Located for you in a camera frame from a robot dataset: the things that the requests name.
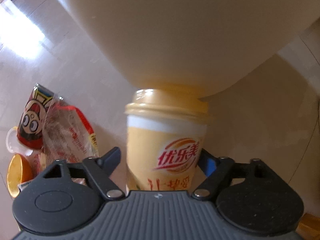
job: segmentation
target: metal screw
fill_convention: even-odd
[[[102,159],[98,159],[98,160],[97,160],[97,164],[101,167],[101,166],[103,165]]]
[[[113,189],[113,190],[109,190],[107,192],[107,196],[109,198],[115,198],[115,199],[118,199],[118,198],[121,198],[123,196],[123,192],[119,189]]]
[[[163,197],[163,195],[161,193],[157,193],[154,195],[155,198],[160,199]]]
[[[196,189],[193,193],[196,197],[207,197],[210,195],[210,191],[204,188]]]

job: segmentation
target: plastic bag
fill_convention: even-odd
[[[50,106],[43,127],[44,156],[39,155],[40,166],[54,160],[81,162],[87,157],[98,157],[97,140],[84,114],[64,100],[55,100]]]

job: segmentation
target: snack package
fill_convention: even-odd
[[[97,140],[84,114],[64,100],[54,100],[43,127],[44,153],[38,156],[41,169],[54,160],[81,162],[87,157],[98,157]]]
[[[41,151],[33,151],[31,155],[26,156],[26,159],[31,166],[34,177],[36,177],[41,171],[46,168],[46,165],[44,163],[44,153]]]
[[[33,88],[18,125],[17,138],[31,149],[43,147],[42,127],[54,93],[40,84]]]

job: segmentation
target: plastic container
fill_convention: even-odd
[[[15,126],[8,131],[7,137],[5,139],[5,145],[7,147],[7,150],[10,153],[20,153],[24,156],[30,156],[33,152],[33,149],[30,149],[20,143],[20,141],[17,138],[17,130],[18,127]]]
[[[207,104],[188,90],[139,90],[126,106],[129,190],[187,190],[206,133]]]

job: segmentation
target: tiled floor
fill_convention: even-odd
[[[136,88],[113,68],[57,0],[15,0],[14,5],[9,0],[0,5],[0,19],[6,17],[10,23],[4,26],[0,21],[3,179],[12,157],[5,148],[5,136],[18,124],[36,82],[83,111],[95,129],[101,154],[113,146],[120,146],[125,153],[124,105]],[[320,42],[308,32],[301,37],[235,85],[206,98],[215,118],[205,147],[216,156],[229,155],[237,161],[262,158],[303,196],[308,211],[320,214],[320,137],[316,125],[320,86],[316,74],[304,71],[310,66],[313,73],[320,69],[311,53],[316,53]],[[122,162],[112,175],[121,187],[124,170]],[[18,232],[11,205],[6,185],[0,180],[0,240]]]
[[[11,155],[5,148],[7,131],[18,124],[38,82],[79,107],[97,134],[99,152],[113,146],[125,150],[126,117],[132,87],[101,54],[57,0],[6,0],[0,19],[8,17],[9,39],[0,23],[0,173],[6,179]],[[124,185],[123,172],[113,179]],[[12,200],[0,181],[0,239],[18,232]]]

